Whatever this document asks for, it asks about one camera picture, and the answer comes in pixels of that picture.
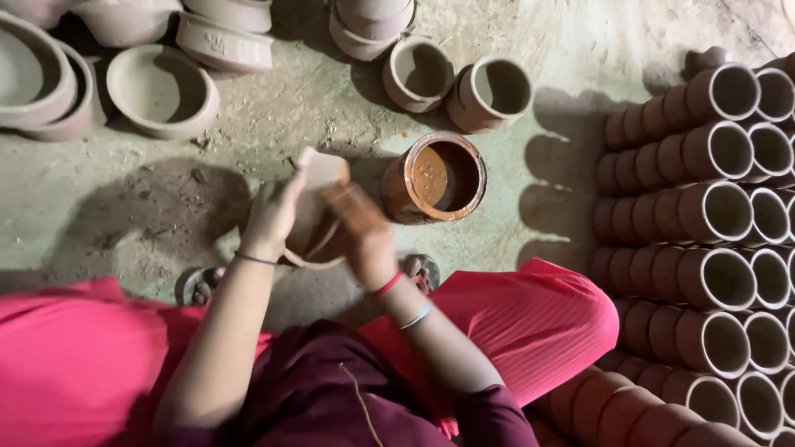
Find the person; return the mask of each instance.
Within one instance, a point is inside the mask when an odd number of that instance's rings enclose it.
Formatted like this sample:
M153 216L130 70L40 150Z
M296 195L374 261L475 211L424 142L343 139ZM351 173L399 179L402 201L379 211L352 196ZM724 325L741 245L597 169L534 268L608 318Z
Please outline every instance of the person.
M133 301L115 278L0 298L0 443L537 445L521 406L615 346L611 301L540 259L426 295L388 226L343 218L347 265L386 315L264 333L305 175L258 194L206 307Z

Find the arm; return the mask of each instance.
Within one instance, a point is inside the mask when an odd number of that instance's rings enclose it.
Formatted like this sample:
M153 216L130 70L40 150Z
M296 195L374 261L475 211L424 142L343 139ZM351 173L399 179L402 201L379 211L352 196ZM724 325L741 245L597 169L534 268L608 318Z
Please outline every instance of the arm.
M263 186L240 253L271 262L279 259L305 183L306 173L299 169L277 194ZM251 378L274 268L240 257L232 260L166 387L155 418L157 428L215 428L238 413Z
M332 204L351 239L347 261L354 275L369 292L380 290L399 271L394 237L389 225L370 224L372 204L359 189L349 192L344 204ZM397 327L414 321L430 302L405 276L381 297L376 297ZM503 385L491 361L436 306L403 333L419 351L442 383L457 393L475 393L495 384Z

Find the dusty floor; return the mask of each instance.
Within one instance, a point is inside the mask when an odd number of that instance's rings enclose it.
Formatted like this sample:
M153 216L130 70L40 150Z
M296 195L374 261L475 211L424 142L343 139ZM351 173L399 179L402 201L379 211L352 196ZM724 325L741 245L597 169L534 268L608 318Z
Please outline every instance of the dusty floor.
M335 47L322 0L276 0L273 15L276 68L219 80L220 118L199 140L155 141L122 118L68 144L0 135L0 291L117 274L131 293L173 302L180 272L229 259L250 190L288 174L303 146L347 157L374 191L392 157L452 129L443 111L397 111L382 64ZM429 253L445 277L533 256L584 271L603 116L681 82L688 49L722 45L752 66L795 49L779 0L420 0L413 33L440 42L458 69L510 54L537 88L533 113L471 137L489 175L473 215L395 227L401 252ZM267 328L377 312L344 266L278 277Z

